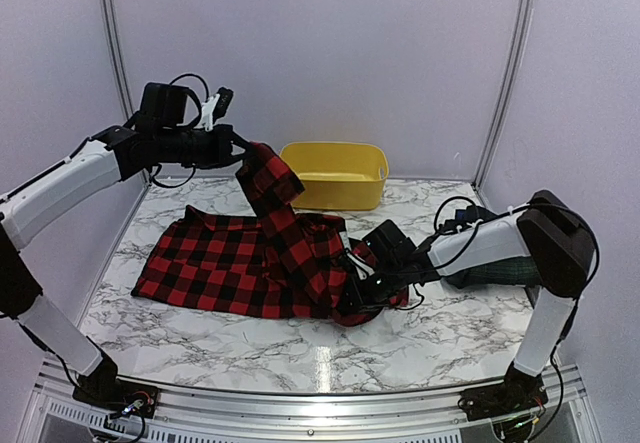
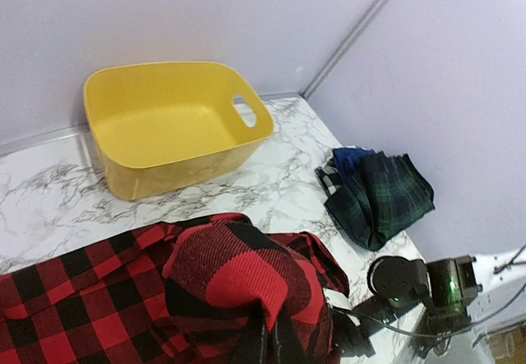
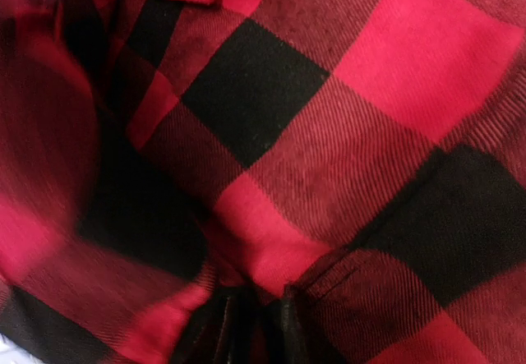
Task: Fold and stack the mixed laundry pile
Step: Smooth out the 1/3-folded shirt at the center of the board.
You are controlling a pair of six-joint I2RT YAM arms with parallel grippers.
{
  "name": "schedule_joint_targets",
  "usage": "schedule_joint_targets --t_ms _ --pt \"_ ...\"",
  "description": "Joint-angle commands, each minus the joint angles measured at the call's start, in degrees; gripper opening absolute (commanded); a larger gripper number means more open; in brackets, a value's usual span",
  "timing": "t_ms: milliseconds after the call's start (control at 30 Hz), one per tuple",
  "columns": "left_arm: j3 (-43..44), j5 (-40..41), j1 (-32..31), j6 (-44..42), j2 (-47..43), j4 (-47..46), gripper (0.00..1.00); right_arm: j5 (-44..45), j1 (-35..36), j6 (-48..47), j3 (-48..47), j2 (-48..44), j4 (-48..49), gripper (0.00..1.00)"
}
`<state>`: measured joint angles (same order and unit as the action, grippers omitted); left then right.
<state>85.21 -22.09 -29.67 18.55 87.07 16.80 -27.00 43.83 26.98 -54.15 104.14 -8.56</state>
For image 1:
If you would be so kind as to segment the red black plaid shirt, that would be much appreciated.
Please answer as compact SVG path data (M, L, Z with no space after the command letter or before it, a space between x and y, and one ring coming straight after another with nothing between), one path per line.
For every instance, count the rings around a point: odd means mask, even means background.
M131 290L134 298L263 319L311 318L354 327L378 309L348 314L340 301L355 268L375 265L343 218L298 213L304 191L292 169L255 143L236 173L250 216L209 214L187 206L160 236Z

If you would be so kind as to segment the dark green plaid skirt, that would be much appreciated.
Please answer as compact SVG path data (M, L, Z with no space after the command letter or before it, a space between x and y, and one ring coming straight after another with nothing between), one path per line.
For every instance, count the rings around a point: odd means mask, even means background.
M542 284L530 257L509 258L464 269L445 276L443 280L458 289L487 285L536 287Z

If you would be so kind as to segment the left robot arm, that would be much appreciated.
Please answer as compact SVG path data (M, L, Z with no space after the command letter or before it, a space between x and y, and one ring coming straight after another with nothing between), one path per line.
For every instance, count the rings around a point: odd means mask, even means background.
M164 164L193 172L225 168L251 145L221 123L234 93L203 99L177 79L148 83L139 109L122 125L86 138L69 156L1 197L1 314L74 369L77 393L106 408L125 401L116 363L45 296L20 252L43 229L92 195Z

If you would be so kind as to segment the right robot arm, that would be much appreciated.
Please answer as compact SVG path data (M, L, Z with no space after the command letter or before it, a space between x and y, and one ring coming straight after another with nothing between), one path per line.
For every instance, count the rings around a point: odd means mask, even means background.
M535 287L533 314L495 401L515 411L534 394L534 384L570 332L581 296L600 264L589 224L548 190L495 214L475 204L436 223L415 244L391 220L363 239L368 264L347 250L340 263L349 277L337 305L345 316L381 309L413 284Z

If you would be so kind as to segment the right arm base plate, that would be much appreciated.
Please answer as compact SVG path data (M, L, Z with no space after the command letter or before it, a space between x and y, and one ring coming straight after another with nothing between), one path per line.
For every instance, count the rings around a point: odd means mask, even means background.
M458 400L458 408L469 421L495 418L532 408L541 408L548 402L545 387L535 385L525 390L518 384L505 383L465 389Z

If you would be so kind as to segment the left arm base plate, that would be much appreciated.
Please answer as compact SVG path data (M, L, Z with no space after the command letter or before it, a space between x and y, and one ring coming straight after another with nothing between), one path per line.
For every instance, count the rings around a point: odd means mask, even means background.
M159 388L117 379L115 390L109 396L94 397L85 389L78 387L73 390L72 397L76 401L109 410L120 417L136 415L150 419L156 410Z

